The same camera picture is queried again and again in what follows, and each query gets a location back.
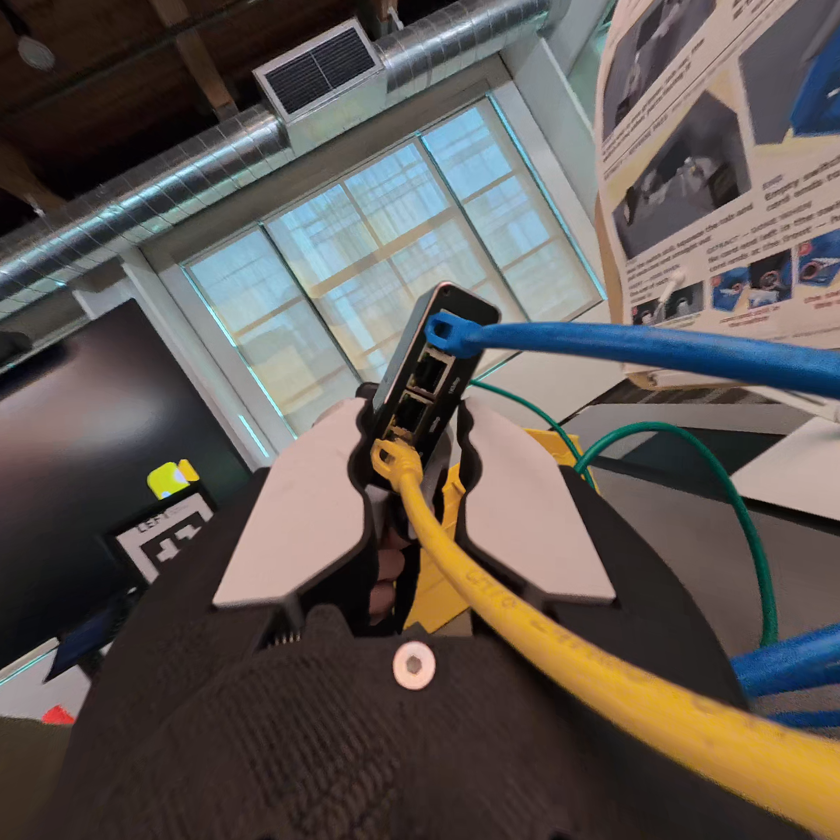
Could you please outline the silver ventilation duct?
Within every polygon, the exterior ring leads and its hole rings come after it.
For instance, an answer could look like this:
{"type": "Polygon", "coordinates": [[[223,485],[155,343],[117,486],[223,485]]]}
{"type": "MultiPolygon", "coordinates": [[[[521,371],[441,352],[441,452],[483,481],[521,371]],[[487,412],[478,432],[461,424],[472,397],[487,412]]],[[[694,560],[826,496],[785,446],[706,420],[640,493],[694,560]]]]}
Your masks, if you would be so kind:
{"type": "Polygon", "coordinates": [[[453,2],[370,42],[349,21],[372,68],[287,113],[276,90],[2,237],[2,318],[168,232],[296,158],[536,35],[552,2],[453,2]]]}

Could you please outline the black network switch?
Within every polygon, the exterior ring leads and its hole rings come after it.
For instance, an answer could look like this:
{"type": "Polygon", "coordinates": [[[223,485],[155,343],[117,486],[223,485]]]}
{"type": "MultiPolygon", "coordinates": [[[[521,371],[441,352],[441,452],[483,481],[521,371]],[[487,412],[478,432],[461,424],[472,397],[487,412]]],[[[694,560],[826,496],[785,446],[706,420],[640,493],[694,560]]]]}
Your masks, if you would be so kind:
{"type": "Polygon", "coordinates": [[[426,323],[440,312],[482,326],[501,320],[501,311],[494,303],[448,281],[437,284],[416,300],[372,398],[372,439],[403,440],[413,446],[424,468],[483,354],[480,351],[472,358],[460,359],[429,343],[426,323]]]}

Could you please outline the round ceiling lamp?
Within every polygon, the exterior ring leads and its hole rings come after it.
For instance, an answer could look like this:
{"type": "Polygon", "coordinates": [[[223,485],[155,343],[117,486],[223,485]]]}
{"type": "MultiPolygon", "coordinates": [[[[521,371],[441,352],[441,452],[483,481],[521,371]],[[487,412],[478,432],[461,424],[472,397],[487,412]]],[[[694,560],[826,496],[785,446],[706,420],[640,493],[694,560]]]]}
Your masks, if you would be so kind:
{"type": "Polygon", "coordinates": [[[41,72],[50,72],[56,66],[56,56],[42,42],[30,35],[17,37],[17,53],[28,66],[41,72]]]}

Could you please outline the white air vent grille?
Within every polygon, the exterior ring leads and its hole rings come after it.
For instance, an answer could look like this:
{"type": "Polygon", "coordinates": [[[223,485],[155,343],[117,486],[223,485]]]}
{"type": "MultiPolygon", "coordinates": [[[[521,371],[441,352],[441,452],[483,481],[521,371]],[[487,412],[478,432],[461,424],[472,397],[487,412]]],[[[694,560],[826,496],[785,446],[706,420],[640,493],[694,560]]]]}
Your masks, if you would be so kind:
{"type": "Polygon", "coordinates": [[[296,156],[385,107],[385,67],[356,17],[255,68],[253,75],[296,156]]]}

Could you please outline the printed instruction sheet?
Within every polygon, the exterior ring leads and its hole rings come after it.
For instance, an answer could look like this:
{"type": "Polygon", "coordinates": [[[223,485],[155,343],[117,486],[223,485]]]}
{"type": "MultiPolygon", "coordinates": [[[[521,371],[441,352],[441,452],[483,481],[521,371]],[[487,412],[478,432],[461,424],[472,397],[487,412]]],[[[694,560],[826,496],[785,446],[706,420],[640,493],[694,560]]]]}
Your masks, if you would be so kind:
{"type": "Polygon", "coordinates": [[[839,344],[839,2],[617,2],[595,95],[612,320],[839,344]]]}

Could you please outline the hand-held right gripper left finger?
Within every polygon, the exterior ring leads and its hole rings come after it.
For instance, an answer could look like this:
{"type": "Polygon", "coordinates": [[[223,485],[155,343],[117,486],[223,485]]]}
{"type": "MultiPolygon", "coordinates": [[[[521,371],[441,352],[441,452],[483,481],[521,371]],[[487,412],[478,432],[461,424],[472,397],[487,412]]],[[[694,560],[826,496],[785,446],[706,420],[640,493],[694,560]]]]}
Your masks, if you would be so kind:
{"type": "Polygon", "coordinates": [[[342,400],[280,453],[213,607],[278,607],[299,629],[331,604],[353,631],[368,629],[382,535],[382,499],[369,493],[371,423],[371,401],[342,400]]]}

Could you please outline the large black monitor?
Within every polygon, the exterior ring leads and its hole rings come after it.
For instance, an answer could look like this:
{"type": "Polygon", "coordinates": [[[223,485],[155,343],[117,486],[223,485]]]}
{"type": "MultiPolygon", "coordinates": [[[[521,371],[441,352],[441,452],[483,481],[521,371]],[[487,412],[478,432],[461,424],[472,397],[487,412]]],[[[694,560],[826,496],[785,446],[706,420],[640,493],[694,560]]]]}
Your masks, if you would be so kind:
{"type": "Polygon", "coordinates": [[[252,475],[136,301],[2,373],[2,666],[140,583],[111,536],[184,459],[216,504],[252,475]]]}

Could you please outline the large paned window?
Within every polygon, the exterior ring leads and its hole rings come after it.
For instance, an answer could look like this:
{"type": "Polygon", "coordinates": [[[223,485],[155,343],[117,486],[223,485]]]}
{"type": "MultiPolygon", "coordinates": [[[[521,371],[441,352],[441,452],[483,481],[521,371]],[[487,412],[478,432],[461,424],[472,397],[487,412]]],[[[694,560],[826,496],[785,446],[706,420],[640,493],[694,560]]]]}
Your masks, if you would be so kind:
{"type": "Polygon", "coordinates": [[[415,302],[454,282],[503,321],[570,320],[595,276],[487,95],[182,264],[292,436],[378,382],[415,302]]]}

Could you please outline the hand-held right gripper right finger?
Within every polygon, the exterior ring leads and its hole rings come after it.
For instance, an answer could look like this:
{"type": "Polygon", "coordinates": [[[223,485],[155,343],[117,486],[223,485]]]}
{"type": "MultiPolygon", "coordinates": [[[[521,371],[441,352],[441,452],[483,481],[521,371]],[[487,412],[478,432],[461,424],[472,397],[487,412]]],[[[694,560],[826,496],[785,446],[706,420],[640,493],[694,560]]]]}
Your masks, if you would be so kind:
{"type": "Polygon", "coordinates": [[[560,467],[482,401],[458,410],[456,542],[530,604],[613,604],[616,592],[560,467]]]}

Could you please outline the yellow plastic bin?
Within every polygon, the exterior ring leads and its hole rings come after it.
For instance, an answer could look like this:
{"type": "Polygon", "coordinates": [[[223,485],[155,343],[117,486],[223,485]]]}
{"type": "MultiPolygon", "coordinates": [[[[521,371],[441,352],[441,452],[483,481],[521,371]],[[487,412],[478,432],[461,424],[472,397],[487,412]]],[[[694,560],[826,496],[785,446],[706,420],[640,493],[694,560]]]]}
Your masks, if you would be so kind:
{"type": "MultiPolygon", "coordinates": [[[[573,467],[577,458],[583,454],[580,438],[576,434],[569,435],[571,444],[567,444],[552,429],[524,428],[524,431],[549,452],[559,466],[573,467]]],[[[450,466],[440,491],[443,512],[438,515],[438,519],[451,539],[455,538],[460,502],[466,493],[460,482],[459,459],[460,456],[457,456],[450,466]]],[[[429,558],[425,549],[421,549],[420,563],[414,603],[404,627],[408,629],[419,624],[430,634],[441,634],[442,628],[459,621],[458,617],[468,610],[468,604],[429,558]]]]}

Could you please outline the person's left hand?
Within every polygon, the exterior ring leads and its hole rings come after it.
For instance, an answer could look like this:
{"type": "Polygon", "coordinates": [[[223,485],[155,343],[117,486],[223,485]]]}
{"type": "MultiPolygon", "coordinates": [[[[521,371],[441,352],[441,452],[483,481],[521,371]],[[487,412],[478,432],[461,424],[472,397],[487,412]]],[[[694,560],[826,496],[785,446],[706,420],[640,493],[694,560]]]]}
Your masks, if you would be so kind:
{"type": "Polygon", "coordinates": [[[396,582],[404,572],[403,549],[406,541],[385,526],[378,546],[378,573],[369,597],[370,625],[376,626],[392,615],[396,603],[396,582]]]}

